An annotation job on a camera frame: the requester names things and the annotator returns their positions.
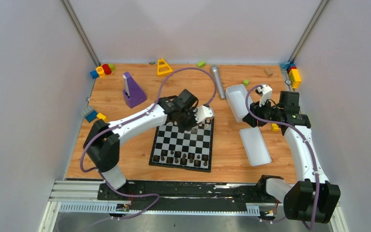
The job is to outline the silver microphone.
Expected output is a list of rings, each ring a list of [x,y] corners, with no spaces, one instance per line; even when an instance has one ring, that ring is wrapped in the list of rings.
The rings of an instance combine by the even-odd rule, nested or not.
[[[211,65],[210,69],[211,69],[211,73],[212,73],[212,75],[215,79],[215,83],[216,83],[219,98],[221,100],[225,100],[226,95],[225,95],[225,91],[224,91],[224,88],[223,88],[219,67],[216,64],[213,64],[213,65]]]

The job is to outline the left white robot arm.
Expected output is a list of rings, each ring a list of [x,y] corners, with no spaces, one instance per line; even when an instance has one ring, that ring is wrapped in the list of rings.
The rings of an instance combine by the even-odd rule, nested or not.
[[[178,96],[158,98],[146,109],[109,123],[96,121],[84,143],[88,154],[110,193],[122,200],[128,195],[126,178],[118,166],[120,147],[133,137],[168,122],[176,123],[180,132],[189,131],[214,115],[209,105],[195,106],[198,99],[187,89]]]

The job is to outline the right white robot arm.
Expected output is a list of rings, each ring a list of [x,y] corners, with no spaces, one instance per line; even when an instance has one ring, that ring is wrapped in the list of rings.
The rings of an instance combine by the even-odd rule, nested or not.
[[[341,196],[338,185],[331,184],[317,159],[312,142],[311,123],[300,113],[297,92],[281,91],[278,103],[271,100],[268,91],[257,89],[260,100],[247,104],[248,114],[243,122],[251,127],[276,124],[288,142],[298,178],[291,186],[280,176],[262,175],[258,181],[257,197],[268,202],[272,198],[283,204],[287,219],[328,223]]]

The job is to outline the black white chessboard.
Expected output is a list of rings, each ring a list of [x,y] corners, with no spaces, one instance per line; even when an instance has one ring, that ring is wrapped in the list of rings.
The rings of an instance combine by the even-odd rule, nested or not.
[[[180,133],[172,122],[156,128],[149,165],[197,172],[211,171],[214,119]]]

